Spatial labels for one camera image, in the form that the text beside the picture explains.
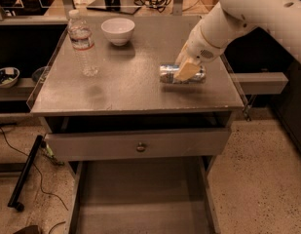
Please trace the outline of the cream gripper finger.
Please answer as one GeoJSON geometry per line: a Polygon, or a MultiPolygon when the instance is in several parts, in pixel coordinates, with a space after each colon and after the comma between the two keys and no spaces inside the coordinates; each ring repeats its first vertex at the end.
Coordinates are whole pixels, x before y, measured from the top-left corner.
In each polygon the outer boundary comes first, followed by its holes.
{"type": "Polygon", "coordinates": [[[187,45],[184,44],[178,57],[176,58],[175,64],[176,65],[183,65],[187,60],[187,45]]]}
{"type": "Polygon", "coordinates": [[[179,81],[186,81],[192,78],[200,70],[200,65],[192,58],[184,60],[173,77],[179,81]]]}

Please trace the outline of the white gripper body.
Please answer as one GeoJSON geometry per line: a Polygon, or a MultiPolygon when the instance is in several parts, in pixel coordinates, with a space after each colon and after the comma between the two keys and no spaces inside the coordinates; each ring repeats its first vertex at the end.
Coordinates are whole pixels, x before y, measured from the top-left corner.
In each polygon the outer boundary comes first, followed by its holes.
{"type": "Polygon", "coordinates": [[[228,45],[228,36],[217,30],[205,31],[198,23],[190,32],[184,46],[184,63],[200,66],[217,59],[228,45]]]}

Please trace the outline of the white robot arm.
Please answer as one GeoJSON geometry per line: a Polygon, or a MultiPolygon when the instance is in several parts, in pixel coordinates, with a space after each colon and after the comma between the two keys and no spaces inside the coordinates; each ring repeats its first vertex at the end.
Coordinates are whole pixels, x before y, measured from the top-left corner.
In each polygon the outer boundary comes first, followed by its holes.
{"type": "Polygon", "coordinates": [[[301,64],[301,0],[218,0],[192,29],[175,63],[173,78],[196,75],[236,38],[256,27],[269,33],[301,64]]]}

